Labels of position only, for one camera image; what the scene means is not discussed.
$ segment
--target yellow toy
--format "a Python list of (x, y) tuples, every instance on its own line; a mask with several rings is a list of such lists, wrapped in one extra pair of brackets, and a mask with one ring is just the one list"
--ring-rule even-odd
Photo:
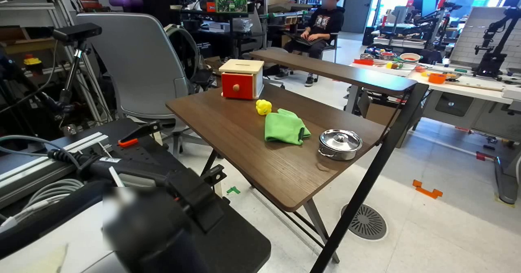
[(271, 112), (271, 102), (264, 99), (259, 99), (257, 102), (255, 102), (255, 109), (259, 115), (265, 116)]

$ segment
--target black hoodie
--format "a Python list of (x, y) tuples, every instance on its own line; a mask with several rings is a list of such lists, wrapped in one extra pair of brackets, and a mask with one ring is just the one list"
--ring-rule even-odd
[(342, 7), (337, 7), (333, 10), (324, 8), (317, 8), (311, 15), (307, 26), (311, 28), (311, 34), (329, 34), (338, 33), (344, 24), (344, 12), (346, 10)]

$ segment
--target green cloth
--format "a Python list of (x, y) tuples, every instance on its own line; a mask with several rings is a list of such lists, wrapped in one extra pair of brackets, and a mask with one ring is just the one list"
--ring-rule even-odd
[(264, 125), (264, 140), (283, 141), (294, 145), (302, 145), (302, 138), (311, 136), (302, 119), (296, 114), (285, 109), (277, 110), (278, 113), (269, 113), (266, 115)]

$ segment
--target purple object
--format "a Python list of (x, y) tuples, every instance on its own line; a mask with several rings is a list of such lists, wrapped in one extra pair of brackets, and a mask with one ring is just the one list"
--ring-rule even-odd
[(114, 7), (142, 7), (143, 0), (108, 0), (108, 3)]

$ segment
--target red drawer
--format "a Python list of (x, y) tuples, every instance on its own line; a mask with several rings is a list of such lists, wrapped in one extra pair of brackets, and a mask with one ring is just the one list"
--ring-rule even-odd
[(223, 96), (227, 98), (253, 99), (253, 75), (222, 73)]

